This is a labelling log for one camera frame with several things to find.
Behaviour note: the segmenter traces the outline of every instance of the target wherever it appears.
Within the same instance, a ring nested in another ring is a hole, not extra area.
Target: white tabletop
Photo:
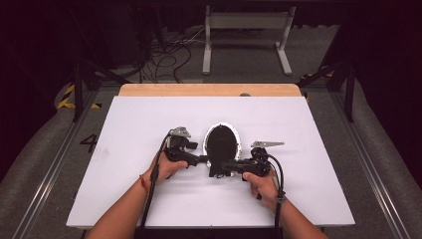
[[[210,126],[228,122],[239,133],[241,158],[255,140],[283,141],[267,148],[283,167],[289,199],[315,225],[354,224],[348,204],[301,97],[115,97],[67,222],[92,227],[150,165],[164,136],[185,126],[202,153]],[[272,227],[274,215],[250,195],[240,175],[208,176],[199,164],[180,170],[155,189],[146,227]]]

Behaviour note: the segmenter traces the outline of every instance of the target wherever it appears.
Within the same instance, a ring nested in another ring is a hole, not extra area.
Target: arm
[[[278,195],[278,192],[273,181],[274,175],[274,171],[271,171],[265,177],[259,177],[253,173],[245,172],[243,173],[243,178],[251,183],[251,193],[254,197],[257,197],[258,193],[260,193],[263,204],[274,213],[280,213],[280,223],[291,238],[327,238],[289,199],[286,199],[280,211],[276,212],[276,195]]]
[[[174,175],[180,168],[186,168],[186,161],[171,162],[162,152],[159,159],[159,175],[156,184],[160,184],[168,176]],[[150,168],[142,175],[149,190],[149,176],[155,160]],[[140,178],[130,189],[100,218],[88,239],[94,238],[132,238],[136,222],[143,212],[146,202],[146,189],[142,186]]]

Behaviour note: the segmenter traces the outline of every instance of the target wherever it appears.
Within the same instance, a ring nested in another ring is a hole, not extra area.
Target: wooden edge
[[[295,84],[125,84],[120,97],[301,97]]]

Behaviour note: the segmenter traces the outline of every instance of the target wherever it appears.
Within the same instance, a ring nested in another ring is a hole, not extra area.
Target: hand
[[[274,177],[276,173],[271,170],[270,173],[264,177],[260,177],[251,172],[244,172],[243,178],[251,183],[251,194],[257,198],[258,193],[262,196],[264,206],[276,212],[278,189],[274,184]]]
[[[149,169],[142,175],[148,188],[150,187],[150,184],[151,184],[149,178],[152,173],[152,169],[155,165],[155,161],[156,161],[156,158],[152,161]],[[161,184],[169,176],[173,176],[174,174],[176,174],[177,170],[181,168],[186,168],[188,166],[186,161],[172,162],[168,160],[163,150],[161,151],[158,157],[158,164],[159,164],[159,167],[158,167],[159,173],[158,173],[156,185]]]

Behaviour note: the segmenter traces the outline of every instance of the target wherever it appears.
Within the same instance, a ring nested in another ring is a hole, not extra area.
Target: forearm
[[[293,239],[327,238],[289,199],[286,199],[280,209],[280,222]]]
[[[132,238],[145,201],[146,190],[138,179],[100,218],[88,238]]]

